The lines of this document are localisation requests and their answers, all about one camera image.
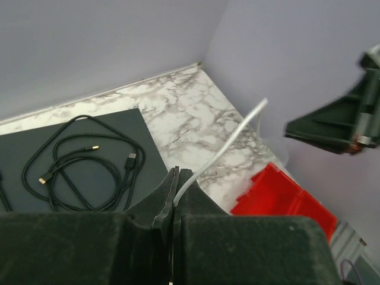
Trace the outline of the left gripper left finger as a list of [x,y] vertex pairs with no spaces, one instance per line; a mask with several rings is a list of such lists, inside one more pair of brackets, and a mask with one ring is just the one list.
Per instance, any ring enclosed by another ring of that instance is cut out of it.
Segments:
[[179,169],[123,213],[1,216],[2,284],[168,284]]

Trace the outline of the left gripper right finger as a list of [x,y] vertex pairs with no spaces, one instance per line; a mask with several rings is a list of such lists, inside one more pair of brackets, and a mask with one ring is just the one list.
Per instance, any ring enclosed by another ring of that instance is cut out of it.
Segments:
[[235,216],[192,184],[175,209],[174,284],[340,284],[327,237],[305,216]]

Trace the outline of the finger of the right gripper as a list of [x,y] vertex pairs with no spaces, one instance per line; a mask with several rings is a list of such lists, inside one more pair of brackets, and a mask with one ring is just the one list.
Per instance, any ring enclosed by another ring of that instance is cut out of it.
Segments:
[[284,136],[335,154],[379,147],[379,70],[367,69],[347,94],[290,121]]

